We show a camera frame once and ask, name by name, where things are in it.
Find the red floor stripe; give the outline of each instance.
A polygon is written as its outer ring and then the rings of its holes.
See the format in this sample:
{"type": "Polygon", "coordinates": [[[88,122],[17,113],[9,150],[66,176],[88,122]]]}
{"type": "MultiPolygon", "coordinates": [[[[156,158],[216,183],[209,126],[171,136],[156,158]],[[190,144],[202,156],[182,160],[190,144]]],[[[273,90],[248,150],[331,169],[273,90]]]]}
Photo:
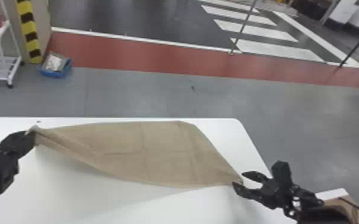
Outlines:
{"type": "Polygon", "coordinates": [[[71,33],[53,33],[49,49],[76,67],[235,77],[359,87],[359,69],[310,61],[159,45],[71,33]]]}

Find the robotic arm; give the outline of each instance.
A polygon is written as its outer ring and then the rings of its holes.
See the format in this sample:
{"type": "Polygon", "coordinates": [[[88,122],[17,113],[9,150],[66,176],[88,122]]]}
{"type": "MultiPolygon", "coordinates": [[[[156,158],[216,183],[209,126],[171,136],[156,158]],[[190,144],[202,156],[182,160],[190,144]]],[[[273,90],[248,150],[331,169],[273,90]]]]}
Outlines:
{"type": "MultiPolygon", "coordinates": [[[[272,179],[256,171],[244,172],[242,176],[262,183],[262,187],[248,189],[233,182],[233,188],[243,198],[255,200],[269,209],[282,209],[285,216],[300,224],[350,223],[349,217],[342,207],[325,206],[324,202],[318,199],[314,193],[294,184],[287,162],[276,162],[271,168],[271,173],[273,174],[272,179]]],[[[349,201],[346,202],[359,209],[349,201]]]]}
{"type": "Polygon", "coordinates": [[[0,194],[14,181],[18,174],[18,159],[35,145],[35,134],[25,131],[8,135],[0,142],[0,194]]]}

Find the white floor line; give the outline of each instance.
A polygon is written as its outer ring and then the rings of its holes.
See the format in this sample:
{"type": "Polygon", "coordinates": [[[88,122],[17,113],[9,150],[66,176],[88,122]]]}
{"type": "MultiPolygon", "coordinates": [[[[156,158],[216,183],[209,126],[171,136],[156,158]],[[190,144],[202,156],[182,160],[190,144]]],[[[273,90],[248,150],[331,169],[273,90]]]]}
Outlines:
{"type": "MultiPolygon", "coordinates": [[[[222,6],[231,7],[231,8],[237,8],[240,10],[246,10],[246,11],[250,10],[250,6],[238,4],[235,2],[229,2],[229,1],[223,1],[223,0],[198,0],[198,1],[207,2],[207,3],[211,3],[211,4],[215,4],[215,5],[222,5],[222,6]]],[[[253,9],[252,11],[254,13],[259,13],[259,11],[256,9],[253,9]]]]}
{"type": "Polygon", "coordinates": [[[147,38],[136,38],[132,36],[122,36],[122,35],[115,35],[109,33],[98,33],[98,32],[91,32],[91,31],[83,31],[83,30],[74,30],[74,29],[67,29],[61,27],[52,27],[52,31],[60,32],[60,33],[74,33],[79,35],[87,35],[87,36],[98,36],[102,38],[112,38],[112,39],[122,39],[128,41],[139,41],[145,43],[158,43],[162,45],[171,45],[171,46],[182,46],[185,48],[196,48],[196,49],[205,49],[211,51],[222,51],[222,52],[230,52],[231,49],[228,48],[217,48],[214,46],[203,46],[203,45],[196,45],[190,43],[179,43],[179,42],[171,42],[171,41],[159,41],[154,39],[147,39],[147,38]]]}
{"type": "Polygon", "coordinates": [[[317,56],[315,53],[308,49],[303,48],[293,48],[290,46],[281,46],[270,43],[261,43],[255,41],[247,41],[240,39],[238,41],[237,47],[245,53],[253,53],[253,54],[262,54],[283,58],[294,58],[294,59],[302,59],[308,61],[319,61],[323,62],[324,60],[317,56]]]}
{"type": "MultiPolygon", "coordinates": [[[[214,20],[217,25],[227,31],[231,32],[239,32],[242,28],[242,24],[240,23],[232,23],[228,21],[222,21],[222,20],[214,20]]],[[[272,30],[272,29],[266,29],[256,26],[249,26],[245,25],[245,28],[243,29],[243,33],[248,35],[255,35],[255,36],[263,36],[265,38],[273,38],[273,39],[279,39],[279,40],[285,40],[285,41],[292,41],[292,42],[298,42],[297,39],[295,39],[293,36],[291,36],[289,33],[280,31],[280,30],[272,30]]]]}
{"type": "MultiPolygon", "coordinates": [[[[203,9],[209,14],[220,15],[224,17],[236,18],[239,20],[246,19],[246,13],[238,13],[230,10],[223,10],[221,8],[210,7],[207,5],[202,5],[203,9]]],[[[275,22],[271,21],[269,18],[258,16],[258,15],[250,15],[249,20],[255,23],[268,24],[272,26],[276,26],[275,22]]]]}
{"type": "MultiPolygon", "coordinates": [[[[293,18],[289,17],[285,13],[280,13],[280,12],[273,12],[273,13],[276,14],[277,16],[279,16],[280,18],[282,18],[283,20],[285,20],[286,22],[288,22],[289,24],[291,24],[293,27],[297,28],[299,31],[301,31],[302,33],[307,35],[309,38],[311,38],[312,40],[317,42],[323,48],[330,51],[333,55],[338,57],[340,60],[345,59],[346,53],[342,52],[341,50],[339,50],[332,44],[328,43],[328,41],[324,40],[319,35],[313,33],[312,31],[310,31],[309,29],[307,29],[306,27],[304,27],[303,25],[301,25],[300,23],[295,21],[293,18]]],[[[359,62],[353,58],[349,58],[347,63],[351,66],[359,67],[359,62]]]]}
{"type": "MultiPolygon", "coordinates": [[[[327,62],[328,65],[331,65],[331,66],[339,66],[340,63],[336,63],[336,62],[327,62]]],[[[346,67],[346,68],[354,68],[354,69],[359,69],[359,66],[352,66],[350,64],[344,64],[343,67],[346,67]]]]}

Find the dark floor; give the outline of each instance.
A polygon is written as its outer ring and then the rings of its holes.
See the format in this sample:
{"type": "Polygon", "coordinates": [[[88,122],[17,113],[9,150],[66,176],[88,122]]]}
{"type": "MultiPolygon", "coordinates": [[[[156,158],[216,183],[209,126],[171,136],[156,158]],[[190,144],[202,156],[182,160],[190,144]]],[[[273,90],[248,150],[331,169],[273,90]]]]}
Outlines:
{"type": "MultiPolygon", "coordinates": [[[[322,38],[325,38],[343,52],[350,52],[359,41],[359,33],[347,32],[344,30],[330,30],[322,26],[318,21],[307,18],[304,15],[296,17],[295,20],[320,35],[322,38]]],[[[359,48],[352,56],[359,61],[359,48]]]]}
{"type": "Polygon", "coordinates": [[[235,117],[268,166],[289,161],[312,191],[359,203],[359,88],[74,68],[65,79],[19,71],[0,84],[0,116],[235,117]]]}
{"type": "MultiPolygon", "coordinates": [[[[230,38],[236,33],[221,30],[214,20],[225,20],[242,24],[243,20],[208,14],[201,5],[218,9],[246,13],[246,10],[211,4],[196,0],[52,0],[50,1],[52,26],[68,29],[111,33],[123,36],[148,38],[161,41],[190,43],[218,48],[232,48],[230,38]]],[[[242,34],[241,39],[269,43],[277,46],[290,46],[297,49],[308,49],[324,61],[340,63],[328,49],[310,39],[307,35],[276,16],[271,11],[259,10],[254,13],[269,18],[276,26],[248,21],[247,25],[284,31],[294,37],[297,42],[284,41],[271,36],[255,36],[242,34]]],[[[342,45],[330,37],[336,46],[342,45]]],[[[348,53],[348,48],[340,48],[348,53]]]]}

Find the white crosswalk stripe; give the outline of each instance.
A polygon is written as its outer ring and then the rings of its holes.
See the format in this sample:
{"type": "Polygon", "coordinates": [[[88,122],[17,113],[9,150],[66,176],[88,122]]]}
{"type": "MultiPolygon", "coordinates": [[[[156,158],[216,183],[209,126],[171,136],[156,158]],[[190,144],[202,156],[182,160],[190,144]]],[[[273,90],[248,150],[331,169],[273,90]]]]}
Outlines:
{"type": "MultiPolygon", "coordinates": [[[[235,7],[235,5],[233,5],[232,2],[222,2],[222,0],[197,0],[197,1],[208,2],[217,5],[224,5],[227,7],[230,7],[230,5],[232,5],[233,8],[245,9],[245,5],[242,6],[236,5],[235,7]]],[[[230,33],[230,36],[232,37],[231,40],[235,42],[234,37],[236,37],[238,32],[241,30],[242,21],[246,19],[247,13],[240,13],[238,11],[226,10],[223,8],[219,8],[219,6],[212,7],[208,5],[203,5],[203,3],[202,3],[202,8],[210,15],[217,15],[217,19],[213,19],[213,20],[222,30],[232,32],[230,33]],[[235,18],[240,21],[239,23],[234,23],[232,21],[224,21],[225,18],[223,17],[235,18]]],[[[299,48],[295,46],[294,47],[283,46],[283,45],[277,45],[277,44],[265,43],[259,41],[261,38],[258,37],[265,37],[275,40],[289,41],[290,43],[291,42],[299,43],[298,40],[294,38],[291,34],[284,32],[282,30],[277,30],[276,29],[277,25],[275,24],[275,22],[262,15],[263,12],[261,12],[259,16],[250,15],[248,21],[254,23],[247,23],[245,25],[243,33],[247,35],[251,35],[250,38],[252,40],[239,39],[239,41],[237,42],[237,47],[239,50],[241,50],[241,52],[275,56],[275,57],[294,58],[294,59],[308,60],[308,61],[319,61],[319,62],[324,61],[322,58],[320,58],[318,55],[316,55],[314,52],[312,52],[309,49],[299,48]],[[259,25],[258,23],[264,25],[270,25],[273,28],[272,29],[263,28],[260,27],[262,25],[259,25]]]]}
{"type": "Polygon", "coordinates": [[[248,52],[253,54],[270,55],[284,58],[302,59],[308,61],[320,61],[323,62],[319,56],[313,53],[311,50],[303,48],[293,48],[290,46],[281,46],[270,43],[261,43],[255,41],[247,41],[240,39],[237,43],[237,47],[242,52],[248,52]]]}
{"type": "MultiPolygon", "coordinates": [[[[198,0],[198,1],[207,2],[207,3],[211,3],[211,4],[215,4],[215,5],[222,5],[222,6],[231,7],[231,8],[237,8],[239,10],[246,10],[246,11],[250,10],[250,6],[238,4],[235,2],[228,2],[228,1],[223,1],[223,0],[198,0]]],[[[259,13],[259,11],[255,8],[253,9],[253,12],[259,13]]]]}
{"type": "MultiPolygon", "coordinates": [[[[222,20],[214,20],[217,25],[222,30],[227,30],[231,32],[239,32],[242,28],[242,24],[240,23],[232,23],[228,21],[222,21],[222,20]]],[[[280,30],[273,30],[273,29],[266,29],[256,26],[250,26],[245,25],[245,28],[243,29],[243,33],[248,35],[255,35],[255,36],[263,36],[265,38],[274,38],[284,41],[292,41],[297,42],[298,40],[295,39],[293,36],[291,36],[289,33],[280,31],[280,30]]]]}
{"type": "MultiPolygon", "coordinates": [[[[207,5],[202,5],[202,7],[203,7],[203,9],[205,9],[205,11],[207,13],[213,14],[213,15],[220,15],[220,16],[224,16],[224,17],[236,18],[239,20],[244,20],[244,19],[246,19],[246,16],[247,16],[246,13],[238,13],[238,12],[234,12],[234,11],[230,11],[230,10],[223,10],[221,8],[210,7],[207,5]]],[[[273,21],[271,21],[269,18],[266,18],[263,16],[258,16],[258,15],[250,15],[249,21],[276,26],[276,24],[273,21]]]]}

